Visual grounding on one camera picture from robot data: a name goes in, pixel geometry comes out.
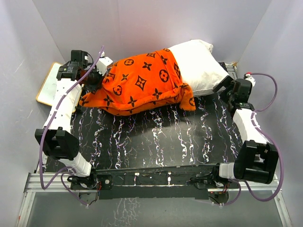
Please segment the orange patterned plush pillowcase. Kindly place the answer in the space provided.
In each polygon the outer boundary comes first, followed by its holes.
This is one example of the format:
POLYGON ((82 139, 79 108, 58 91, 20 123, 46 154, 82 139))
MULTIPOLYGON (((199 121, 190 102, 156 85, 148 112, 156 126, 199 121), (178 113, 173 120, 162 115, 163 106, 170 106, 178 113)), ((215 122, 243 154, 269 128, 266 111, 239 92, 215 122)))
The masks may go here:
POLYGON ((170 104, 196 109, 192 88, 183 81, 173 53, 162 49, 113 64, 96 91, 80 100, 112 115, 128 116, 170 104))

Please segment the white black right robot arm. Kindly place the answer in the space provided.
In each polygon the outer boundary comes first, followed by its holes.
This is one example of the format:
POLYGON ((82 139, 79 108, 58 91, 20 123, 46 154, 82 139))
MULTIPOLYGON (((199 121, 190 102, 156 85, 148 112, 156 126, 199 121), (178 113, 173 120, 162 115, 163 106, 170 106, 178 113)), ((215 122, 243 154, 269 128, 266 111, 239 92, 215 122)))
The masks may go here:
POLYGON ((248 102, 253 84, 247 79, 234 80, 226 76, 213 88, 220 89, 220 99, 227 104, 242 139, 242 147, 231 163, 219 163, 213 168, 211 182, 221 188, 228 179, 270 184, 278 162, 276 147, 260 132, 255 108, 248 102))

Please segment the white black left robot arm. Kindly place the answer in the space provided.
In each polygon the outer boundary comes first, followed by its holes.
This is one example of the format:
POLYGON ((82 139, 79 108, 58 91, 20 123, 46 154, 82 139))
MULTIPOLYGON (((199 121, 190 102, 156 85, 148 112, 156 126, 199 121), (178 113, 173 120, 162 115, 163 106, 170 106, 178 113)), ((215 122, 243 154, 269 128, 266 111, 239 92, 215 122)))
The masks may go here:
POLYGON ((50 157, 64 164, 55 175, 67 172, 71 183, 92 189, 98 177, 92 164, 80 153, 80 142, 71 133, 71 117, 83 88, 95 92, 112 61, 104 57, 103 50, 92 62, 89 59, 88 52, 72 50, 70 61, 58 68, 52 107, 43 127, 36 129, 35 139, 39 144, 40 170, 43 157, 50 157))

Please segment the white pillow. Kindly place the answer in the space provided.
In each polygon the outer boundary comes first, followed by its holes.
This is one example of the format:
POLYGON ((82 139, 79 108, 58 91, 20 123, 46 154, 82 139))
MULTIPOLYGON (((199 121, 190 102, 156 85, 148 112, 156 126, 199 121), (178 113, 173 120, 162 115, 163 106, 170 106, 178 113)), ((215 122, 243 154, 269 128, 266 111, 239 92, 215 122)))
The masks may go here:
POLYGON ((193 91, 194 97, 207 96, 229 74, 212 55, 213 45, 192 39, 169 48, 180 69, 182 81, 193 91))

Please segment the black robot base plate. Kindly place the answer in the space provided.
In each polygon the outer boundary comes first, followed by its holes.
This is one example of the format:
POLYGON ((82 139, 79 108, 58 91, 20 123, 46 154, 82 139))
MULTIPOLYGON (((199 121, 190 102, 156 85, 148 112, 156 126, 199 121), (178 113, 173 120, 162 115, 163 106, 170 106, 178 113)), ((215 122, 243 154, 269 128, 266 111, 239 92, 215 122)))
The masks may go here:
POLYGON ((69 176, 73 190, 95 190, 100 200, 120 198, 195 198, 207 200, 211 191, 237 189, 236 183, 216 181, 215 165, 185 165, 92 170, 90 176, 69 176))

